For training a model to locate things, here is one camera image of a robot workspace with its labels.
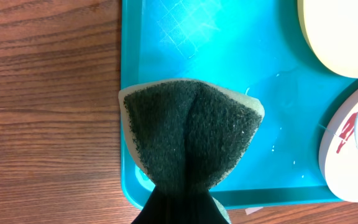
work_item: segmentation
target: green scouring pad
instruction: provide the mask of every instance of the green scouring pad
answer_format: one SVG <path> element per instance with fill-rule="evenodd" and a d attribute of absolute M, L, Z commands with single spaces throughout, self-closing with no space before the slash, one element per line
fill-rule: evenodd
<path fill-rule="evenodd" d="M 208 190 L 245 153 L 264 117 L 259 100 L 189 79 L 119 92 L 128 150 L 155 189 L 134 223 L 228 223 Z"/>

